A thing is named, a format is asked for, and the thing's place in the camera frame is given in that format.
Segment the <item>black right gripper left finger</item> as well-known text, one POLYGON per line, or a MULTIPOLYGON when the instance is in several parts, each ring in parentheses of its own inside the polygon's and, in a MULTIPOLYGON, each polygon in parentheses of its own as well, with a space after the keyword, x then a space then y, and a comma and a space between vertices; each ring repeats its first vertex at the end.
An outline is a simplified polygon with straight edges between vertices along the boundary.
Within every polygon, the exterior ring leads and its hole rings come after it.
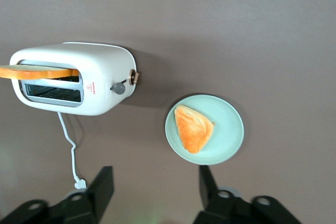
POLYGON ((104 166, 85 190, 49 206, 42 199, 21 204, 1 223, 99 223, 114 193, 113 168, 104 166))

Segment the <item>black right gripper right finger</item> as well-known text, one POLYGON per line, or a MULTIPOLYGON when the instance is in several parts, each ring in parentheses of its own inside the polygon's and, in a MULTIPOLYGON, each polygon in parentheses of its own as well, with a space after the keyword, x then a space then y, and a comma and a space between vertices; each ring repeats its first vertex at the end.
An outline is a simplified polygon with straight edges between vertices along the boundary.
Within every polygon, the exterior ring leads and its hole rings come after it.
POLYGON ((200 165, 199 193, 203 210, 194 223, 300 223, 300 221, 275 198, 256 196, 251 202, 220 189, 210 168, 200 165))

